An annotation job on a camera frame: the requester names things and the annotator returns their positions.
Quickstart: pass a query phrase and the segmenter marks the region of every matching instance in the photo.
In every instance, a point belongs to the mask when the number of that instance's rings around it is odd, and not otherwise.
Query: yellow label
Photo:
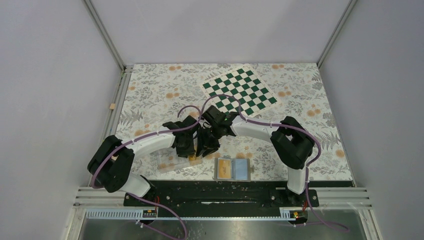
[[[218,159],[218,178],[231,178],[231,161],[229,159]]]
[[[195,161],[196,160],[196,154],[188,156],[188,160],[189,161]]]

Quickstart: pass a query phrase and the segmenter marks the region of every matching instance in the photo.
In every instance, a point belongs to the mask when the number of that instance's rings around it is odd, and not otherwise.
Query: black bracket
[[[219,139],[223,136],[236,135],[231,130],[231,124],[234,118],[239,115],[238,112],[225,114],[211,105],[201,116],[211,127],[200,127],[197,131],[197,151],[196,156],[203,157],[213,154],[220,148]]]
[[[286,116],[281,123],[305,130],[291,116]],[[304,168],[315,144],[306,134],[286,127],[279,127],[274,131],[271,134],[271,142],[281,161],[291,169]]]
[[[182,129],[193,125],[196,123],[196,121],[197,120],[192,116],[187,116],[182,122],[169,121],[164,123],[163,126],[171,130]],[[188,156],[194,155],[196,153],[195,144],[193,142],[193,134],[197,131],[198,128],[199,124],[196,124],[196,126],[190,129],[172,133],[175,136],[172,148],[175,148],[178,157],[187,158]]]
[[[94,175],[103,160],[121,144],[122,140],[115,135],[106,137],[88,163],[88,171]],[[123,147],[113,156],[116,157],[116,160],[109,159],[95,179],[95,184],[104,186],[109,193],[118,191],[127,182],[134,160],[134,152],[132,149]]]

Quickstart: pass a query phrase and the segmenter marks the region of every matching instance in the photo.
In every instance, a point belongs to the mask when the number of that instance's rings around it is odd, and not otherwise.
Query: black mounting plate
[[[180,217],[280,217],[279,207],[302,207],[305,194],[295,195],[286,189],[284,181],[165,181],[151,180],[154,197]],[[309,190],[310,202],[318,207],[315,190]],[[146,203],[125,195],[124,206],[145,207]],[[158,217],[173,217],[159,211]]]

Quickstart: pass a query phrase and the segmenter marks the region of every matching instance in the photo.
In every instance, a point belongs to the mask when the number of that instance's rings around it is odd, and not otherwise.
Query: glass panel
[[[185,221],[189,239],[202,240],[258,240],[258,239],[326,239],[326,240],[360,240],[367,239],[359,215],[354,210],[326,210],[326,221],[344,224],[350,228],[349,233],[341,233],[324,225],[292,227],[287,221],[265,220],[213,220]],[[309,212],[308,222],[317,219]],[[150,226],[167,234],[182,238],[183,228],[177,220],[156,220]],[[168,238],[148,229],[135,225],[133,220],[86,219],[79,240],[139,240]]]

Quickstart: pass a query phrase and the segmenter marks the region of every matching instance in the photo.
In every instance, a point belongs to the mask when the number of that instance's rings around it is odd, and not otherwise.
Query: orange card
[[[218,159],[218,178],[231,179],[231,160]]]

